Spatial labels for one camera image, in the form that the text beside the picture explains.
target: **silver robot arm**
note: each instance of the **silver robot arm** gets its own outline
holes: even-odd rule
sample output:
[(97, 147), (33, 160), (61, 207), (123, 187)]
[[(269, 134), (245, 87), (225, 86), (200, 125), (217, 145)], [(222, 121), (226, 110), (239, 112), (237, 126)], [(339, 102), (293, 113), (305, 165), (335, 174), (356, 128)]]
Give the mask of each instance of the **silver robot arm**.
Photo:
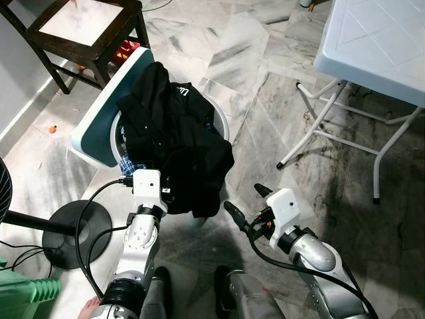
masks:
[(133, 175), (133, 195), (140, 205), (124, 235), (116, 271), (91, 318), (139, 318), (159, 249), (159, 222), (167, 214), (167, 205), (161, 200), (160, 177), (154, 169), (138, 169)]
[[(258, 185), (256, 189), (266, 198), (267, 208), (256, 218), (262, 226), (252, 234), (254, 239), (263, 235), (274, 250), (289, 255), (294, 265), (327, 274), (355, 289), (338, 252), (322, 243), (309, 229), (299, 228), (300, 212), (293, 191), (281, 189), (272, 192), (262, 185), (258, 189)], [(239, 229), (250, 236), (250, 224), (243, 213), (229, 202), (224, 203), (224, 208)], [(362, 301), (342, 286), (311, 274), (300, 272), (299, 275), (307, 284), (321, 319), (371, 318)]]

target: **orange object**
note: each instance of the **orange object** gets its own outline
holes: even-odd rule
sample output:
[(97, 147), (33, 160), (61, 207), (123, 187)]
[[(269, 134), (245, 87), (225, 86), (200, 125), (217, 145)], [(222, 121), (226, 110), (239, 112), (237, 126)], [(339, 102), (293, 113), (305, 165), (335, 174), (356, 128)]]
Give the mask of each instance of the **orange object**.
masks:
[(122, 65), (138, 47), (140, 47), (139, 43), (125, 40), (113, 55), (112, 62)]

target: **blue plaid fabric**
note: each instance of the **blue plaid fabric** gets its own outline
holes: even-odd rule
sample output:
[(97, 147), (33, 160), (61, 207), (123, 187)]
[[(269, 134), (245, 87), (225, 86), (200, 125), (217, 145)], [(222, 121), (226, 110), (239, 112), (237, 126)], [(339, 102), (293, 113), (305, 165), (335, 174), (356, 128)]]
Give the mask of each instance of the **blue plaid fabric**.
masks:
[(127, 154), (124, 154), (124, 156), (121, 158), (120, 169), (122, 175), (132, 176), (137, 169), (145, 168), (146, 166), (143, 164), (134, 164), (132, 161), (130, 161)]

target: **dark wooden stool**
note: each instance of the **dark wooden stool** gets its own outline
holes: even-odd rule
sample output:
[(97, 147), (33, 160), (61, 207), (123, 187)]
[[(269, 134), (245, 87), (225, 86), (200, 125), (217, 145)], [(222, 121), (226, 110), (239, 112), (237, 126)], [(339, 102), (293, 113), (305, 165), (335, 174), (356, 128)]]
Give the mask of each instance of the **dark wooden stool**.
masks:
[[(103, 89), (110, 80), (107, 65), (124, 40), (135, 41), (140, 43), (141, 46), (149, 48), (149, 40), (141, 13), (142, 5), (137, 0), (77, 0), (76, 2), (57, 0), (28, 29), (7, 7), (10, 2), (11, 0), (0, 0), (0, 13), (30, 44), (65, 94), (69, 93), (69, 89), (57, 73), (58, 70), (96, 88)], [(87, 12), (90, 6), (91, 8), (100, 6), (99, 8), (101, 9), (115, 12), (115, 15), (110, 15), (110, 20), (112, 21), (102, 21), (104, 18), (101, 15), (102, 12), (97, 12), (99, 14), (98, 17), (96, 17), (96, 12), (93, 12), (89, 25), (103, 23), (104, 26), (99, 27), (96, 25), (96, 28), (93, 28), (99, 35), (93, 41), (90, 42), (90, 39), (81, 41), (77, 39), (78, 36), (82, 35), (83, 38), (86, 38), (85, 35), (90, 35), (92, 30), (90, 28), (84, 30), (84, 32), (79, 30), (80, 34), (78, 34), (78, 32), (74, 32), (76, 29), (75, 23), (77, 25), (81, 23), (81, 25), (78, 25), (79, 27), (83, 27), (85, 23), (87, 24)], [(78, 22), (79, 13), (83, 20), (80, 22)], [(136, 30), (137, 38), (129, 36), (133, 29)], [(93, 71), (96, 80), (52, 63), (43, 50), (89, 68)]]

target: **baseboard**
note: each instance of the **baseboard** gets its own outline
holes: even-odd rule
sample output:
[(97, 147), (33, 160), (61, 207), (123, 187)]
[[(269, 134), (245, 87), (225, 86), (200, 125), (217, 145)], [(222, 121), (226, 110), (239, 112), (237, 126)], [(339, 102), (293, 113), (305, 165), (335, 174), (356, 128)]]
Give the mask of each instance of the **baseboard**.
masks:
[[(65, 66), (67, 63), (69, 62), (64, 60), (60, 65)], [(65, 74), (60, 75), (64, 80), (67, 80), (69, 77)], [(9, 153), (17, 140), (19, 140), (44, 107), (52, 100), (58, 90), (59, 87), (56, 82), (52, 77), (49, 77), (36, 94), (11, 120), (9, 125), (0, 133), (0, 158), (5, 157)]]

